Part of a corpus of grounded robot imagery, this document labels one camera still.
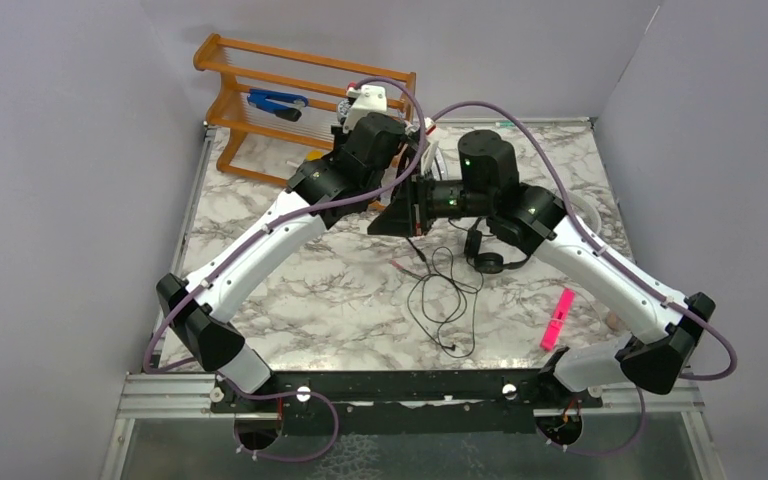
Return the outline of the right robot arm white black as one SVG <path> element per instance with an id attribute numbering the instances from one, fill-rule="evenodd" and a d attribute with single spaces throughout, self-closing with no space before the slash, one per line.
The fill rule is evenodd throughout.
<path id="1" fill-rule="evenodd" d="M 368 234 L 411 238 L 427 234 L 437 219 L 483 218 L 498 240 L 561 271 L 617 314 L 629 331 L 624 337 L 550 358 L 536 383 L 545 404 L 560 407 L 577 392 L 622 382 L 670 393 L 714 301 L 663 285 L 568 212 L 557 194 L 520 181 L 513 145 L 494 131 L 469 132 L 457 149 L 460 179 L 411 176 Z"/>

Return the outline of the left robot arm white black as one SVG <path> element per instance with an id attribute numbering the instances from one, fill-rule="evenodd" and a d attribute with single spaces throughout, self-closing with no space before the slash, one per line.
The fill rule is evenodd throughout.
<path id="1" fill-rule="evenodd" d="M 157 285 L 165 323 L 207 372 L 236 386 L 245 407 L 273 401 L 272 371 L 230 323 L 249 295 L 287 258 L 382 194 L 381 181 L 407 139 L 403 122 L 370 113 L 334 149 L 299 165 L 267 211 L 222 253 L 187 277 Z"/>

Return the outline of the white black gaming headset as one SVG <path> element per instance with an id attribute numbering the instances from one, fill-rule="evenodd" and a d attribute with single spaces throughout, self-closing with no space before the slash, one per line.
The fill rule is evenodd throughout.
<path id="1" fill-rule="evenodd" d="M 433 141 L 431 144 L 426 145 L 417 167 L 417 170 L 421 175 L 431 177 L 434 180 L 448 180 L 450 178 L 448 165 L 440 148 L 441 138 L 441 133 L 437 127 L 433 133 Z M 410 143 L 408 139 L 408 143 L 396 157 L 395 177 L 401 175 L 402 172 L 406 170 L 408 164 L 412 161 L 415 155 L 415 147 L 417 145 L 418 144 Z"/>

